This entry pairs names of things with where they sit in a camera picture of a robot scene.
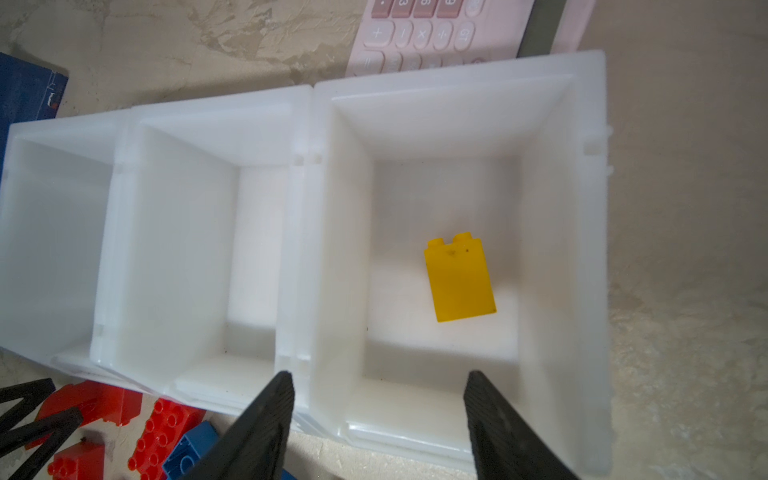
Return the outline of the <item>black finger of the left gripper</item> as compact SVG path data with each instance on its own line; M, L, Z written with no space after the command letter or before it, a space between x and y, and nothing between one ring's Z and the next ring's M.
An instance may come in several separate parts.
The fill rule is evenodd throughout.
M42 420L8 430L1 429L1 456L17 450L36 440L43 444L10 476L10 480L33 479L47 464L61 445L80 427L83 421L77 408L70 408Z
M2 387L0 389L1 403L16 402L16 404L1 416L1 431L10 431L55 390L56 387L51 378Z

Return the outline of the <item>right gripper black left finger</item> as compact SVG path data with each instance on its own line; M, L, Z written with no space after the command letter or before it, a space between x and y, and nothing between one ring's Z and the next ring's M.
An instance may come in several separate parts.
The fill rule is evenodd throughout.
M278 372L224 436L183 477L280 479L294 401L291 373Z

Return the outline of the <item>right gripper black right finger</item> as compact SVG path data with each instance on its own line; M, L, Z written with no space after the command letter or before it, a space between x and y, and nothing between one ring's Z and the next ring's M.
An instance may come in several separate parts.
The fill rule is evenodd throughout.
M463 399L478 479L577 479L483 372L469 373Z

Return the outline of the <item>red lego small brick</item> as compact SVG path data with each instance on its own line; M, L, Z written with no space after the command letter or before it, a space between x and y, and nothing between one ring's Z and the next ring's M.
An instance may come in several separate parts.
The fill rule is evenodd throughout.
M103 444L81 441L56 453L47 473L53 480L102 480L104 459Z

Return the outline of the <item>yellow lego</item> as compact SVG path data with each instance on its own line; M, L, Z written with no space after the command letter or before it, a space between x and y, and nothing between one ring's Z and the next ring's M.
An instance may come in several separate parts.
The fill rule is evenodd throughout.
M424 258L439 323L497 312L482 241L470 232L427 242Z

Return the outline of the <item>red lego square brick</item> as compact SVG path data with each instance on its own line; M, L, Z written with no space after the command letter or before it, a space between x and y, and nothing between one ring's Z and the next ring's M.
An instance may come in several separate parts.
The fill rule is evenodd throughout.
M82 426L103 420L122 427L140 414L142 399L140 392L86 380L55 391L42 403L35 420L77 408Z

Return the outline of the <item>blue lego hollow brick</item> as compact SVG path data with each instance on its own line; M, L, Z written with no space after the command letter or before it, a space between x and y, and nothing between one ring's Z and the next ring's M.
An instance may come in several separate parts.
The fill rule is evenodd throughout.
M203 421L183 434L162 465L167 478L177 480L183 477L218 440L219 435L209 421Z

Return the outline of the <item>red lego eight-stud brick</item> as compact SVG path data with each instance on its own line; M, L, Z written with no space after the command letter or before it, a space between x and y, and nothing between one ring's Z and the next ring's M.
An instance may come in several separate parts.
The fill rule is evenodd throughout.
M128 460L128 468L141 479L166 479L163 463L182 436L203 421L205 413L203 409L168 399L157 400Z

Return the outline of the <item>middle white plastic bin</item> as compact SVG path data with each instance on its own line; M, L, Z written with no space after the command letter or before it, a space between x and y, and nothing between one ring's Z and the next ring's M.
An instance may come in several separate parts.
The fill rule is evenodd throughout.
M296 293L313 90L131 108L118 135L90 359L229 415L272 378Z

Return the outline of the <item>white plastic bin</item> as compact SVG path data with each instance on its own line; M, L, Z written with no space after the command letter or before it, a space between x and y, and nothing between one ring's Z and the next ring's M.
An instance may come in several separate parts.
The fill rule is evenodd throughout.
M296 293L313 90L131 108L118 135L90 359L229 415L272 378Z
M1 183L1 346L122 388L89 358L115 148L128 114L11 125Z
M470 469L479 370L568 467L610 470L606 91L600 51L312 89L279 331L303 432Z

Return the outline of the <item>left white plastic bin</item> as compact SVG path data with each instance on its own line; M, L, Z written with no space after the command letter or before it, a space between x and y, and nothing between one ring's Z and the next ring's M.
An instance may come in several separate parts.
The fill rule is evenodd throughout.
M89 358L115 148L128 114L11 125L1 183L1 346L122 388Z

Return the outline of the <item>right white plastic bin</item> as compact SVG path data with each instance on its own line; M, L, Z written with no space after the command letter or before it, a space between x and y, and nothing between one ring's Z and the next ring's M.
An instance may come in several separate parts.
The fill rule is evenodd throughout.
M279 331L303 432L470 469L479 370L568 467L610 470L606 91L600 51L312 89Z

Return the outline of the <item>blue book yellow label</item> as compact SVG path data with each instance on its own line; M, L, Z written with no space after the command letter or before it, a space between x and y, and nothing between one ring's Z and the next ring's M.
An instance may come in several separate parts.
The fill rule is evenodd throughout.
M1 165L4 165L10 126L55 118L68 80L63 73L1 54Z

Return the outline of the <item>pink calculator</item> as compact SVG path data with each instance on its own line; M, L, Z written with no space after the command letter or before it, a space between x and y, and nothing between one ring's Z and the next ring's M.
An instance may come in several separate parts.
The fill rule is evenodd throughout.
M595 5L595 0L369 1L346 75L574 52Z

